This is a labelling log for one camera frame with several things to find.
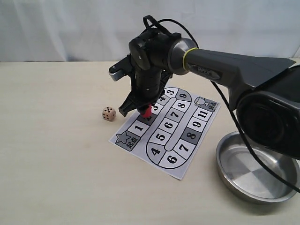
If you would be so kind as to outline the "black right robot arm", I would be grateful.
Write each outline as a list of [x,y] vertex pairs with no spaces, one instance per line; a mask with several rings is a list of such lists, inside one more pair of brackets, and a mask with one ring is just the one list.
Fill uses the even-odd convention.
[[300,67],[293,60],[203,50],[179,33],[155,31],[132,39],[129,51],[109,69],[113,80],[131,79],[122,115],[145,114],[173,74],[191,72],[228,89],[229,108],[250,140],[299,159]]

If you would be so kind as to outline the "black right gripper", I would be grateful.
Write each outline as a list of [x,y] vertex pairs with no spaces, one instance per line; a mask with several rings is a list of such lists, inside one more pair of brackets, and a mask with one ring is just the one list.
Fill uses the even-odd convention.
[[164,88],[170,79],[169,71],[157,67],[148,70],[134,67],[134,75],[132,92],[119,107],[119,112],[124,117],[135,109],[140,113],[151,111],[152,104],[164,94]]

